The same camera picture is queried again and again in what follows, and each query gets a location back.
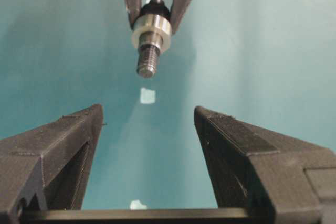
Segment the threaded bolt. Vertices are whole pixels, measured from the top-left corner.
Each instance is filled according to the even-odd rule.
[[[157,69],[160,50],[154,45],[145,44],[139,48],[139,61],[136,69],[143,78],[152,78]]]

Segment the turquoise backdrop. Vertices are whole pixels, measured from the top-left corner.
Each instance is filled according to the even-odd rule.
[[[336,150],[336,0],[193,0],[152,80],[130,37],[123,0],[0,0],[0,137],[103,106],[85,209],[215,207],[197,105]]]

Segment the metal cylinder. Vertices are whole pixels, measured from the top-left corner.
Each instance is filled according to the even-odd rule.
[[[157,14],[146,14],[138,18],[134,24],[132,35],[132,42],[135,48],[139,47],[141,35],[149,31],[161,36],[163,40],[161,52],[165,52],[170,47],[173,32],[169,21]]]
[[[136,69],[138,75],[143,78],[151,78],[155,75],[158,69],[162,43],[162,37],[151,31],[140,36],[139,60]]]

